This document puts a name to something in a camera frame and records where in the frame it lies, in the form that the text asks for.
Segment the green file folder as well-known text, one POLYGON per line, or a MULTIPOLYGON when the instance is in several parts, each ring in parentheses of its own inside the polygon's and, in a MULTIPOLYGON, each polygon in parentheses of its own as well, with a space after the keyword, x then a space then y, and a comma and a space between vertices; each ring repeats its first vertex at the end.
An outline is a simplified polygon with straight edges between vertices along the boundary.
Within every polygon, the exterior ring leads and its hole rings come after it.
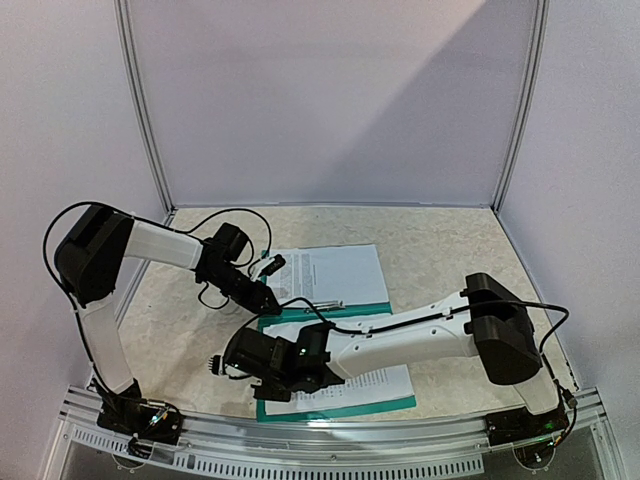
MULTIPOLYGON (((351 319, 357 316, 381 316, 391 314, 389 301, 382 303, 349 305, 337 310, 322 311, 330 320, 351 319)), ((262 318, 258 329, 263 333, 276 336, 291 330, 291 335, 283 335, 289 340, 295 338, 304 324, 318 321, 315 314, 307 308, 287 308, 280 316, 262 318)), ((345 384, 332 386, 314 394, 292 394, 290 402, 257 400, 256 418, 258 422, 298 422, 310 420, 329 420, 385 413, 416 406, 413 385, 406 365, 389 367, 367 372, 345 384)))

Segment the folder spine metal clip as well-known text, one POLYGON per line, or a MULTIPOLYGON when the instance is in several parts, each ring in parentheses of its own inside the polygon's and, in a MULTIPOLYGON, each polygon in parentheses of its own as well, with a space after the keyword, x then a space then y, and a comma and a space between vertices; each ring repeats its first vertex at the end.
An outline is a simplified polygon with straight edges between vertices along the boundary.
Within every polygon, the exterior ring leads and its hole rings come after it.
POLYGON ((319 311, 333 311, 345 309, 346 305, 342 300, 331 300, 312 303, 310 308, 315 308, 319 311))

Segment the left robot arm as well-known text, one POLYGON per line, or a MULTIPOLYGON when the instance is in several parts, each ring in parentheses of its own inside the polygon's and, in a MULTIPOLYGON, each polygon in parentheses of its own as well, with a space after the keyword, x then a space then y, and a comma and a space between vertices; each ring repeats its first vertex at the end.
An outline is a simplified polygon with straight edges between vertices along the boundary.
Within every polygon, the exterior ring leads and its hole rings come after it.
POLYGON ((258 275, 243 272, 239 258, 252 245, 239 227, 223 223, 206 239, 194 230, 175 230, 99 202, 85 202, 79 217, 54 253, 48 269, 70 300, 79 334, 103 398, 115 397, 111 419, 128 434, 148 426, 141 396, 115 320, 114 292, 121 265, 136 258, 194 273, 253 314, 278 315, 282 308, 258 275))

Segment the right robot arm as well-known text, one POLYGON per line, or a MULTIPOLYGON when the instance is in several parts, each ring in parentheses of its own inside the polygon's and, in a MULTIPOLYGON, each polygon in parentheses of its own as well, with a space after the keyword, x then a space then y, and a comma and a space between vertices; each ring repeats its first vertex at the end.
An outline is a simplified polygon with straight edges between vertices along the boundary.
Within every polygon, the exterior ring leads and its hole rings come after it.
POLYGON ((241 327, 227 343, 220 372, 254 377, 258 400, 288 402, 360 375, 440 358, 480 359, 488 380, 515 389, 524 406, 517 427, 537 436, 552 424, 560 404, 558 382, 536 340, 529 312, 567 309, 524 301, 486 273, 466 277, 465 287, 427 306, 392 315, 315 318, 292 338, 241 327))

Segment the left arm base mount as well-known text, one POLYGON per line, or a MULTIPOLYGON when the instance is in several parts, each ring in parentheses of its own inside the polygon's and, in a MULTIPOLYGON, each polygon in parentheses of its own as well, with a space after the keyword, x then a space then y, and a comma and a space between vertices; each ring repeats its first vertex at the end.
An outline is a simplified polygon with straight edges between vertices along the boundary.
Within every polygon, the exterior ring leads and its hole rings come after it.
POLYGON ((177 446, 184 415, 166 401, 98 390, 102 400, 97 425, 138 440, 177 446))

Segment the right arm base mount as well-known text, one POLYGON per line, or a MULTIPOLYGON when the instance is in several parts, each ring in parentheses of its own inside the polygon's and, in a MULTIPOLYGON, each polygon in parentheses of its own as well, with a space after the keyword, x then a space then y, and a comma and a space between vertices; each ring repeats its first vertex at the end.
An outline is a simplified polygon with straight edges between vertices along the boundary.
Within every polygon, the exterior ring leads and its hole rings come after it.
POLYGON ((484 424, 491 446, 518 443, 525 440, 549 441, 557 446, 574 429, 578 402, 570 399, 540 415, 531 414, 525 407, 490 413, 484 416, 484 424))

